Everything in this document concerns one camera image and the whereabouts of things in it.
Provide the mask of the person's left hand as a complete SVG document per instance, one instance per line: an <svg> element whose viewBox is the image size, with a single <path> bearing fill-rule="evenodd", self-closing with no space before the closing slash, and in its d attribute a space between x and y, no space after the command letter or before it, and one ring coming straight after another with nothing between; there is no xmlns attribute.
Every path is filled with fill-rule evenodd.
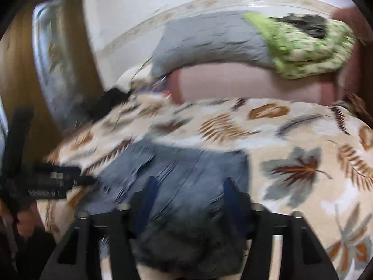
<svg viewBox="0 0 373 280"><path fill-rule="evenodd" d="M6 207L6 204L2 200L1 221L7 226L11 226L13 224L13 217ZM44 225L35 202L32 202L27 209L19 211L17 214L16 226L19 235L23 238L31 237L37 228L44 229Z"/></svg>

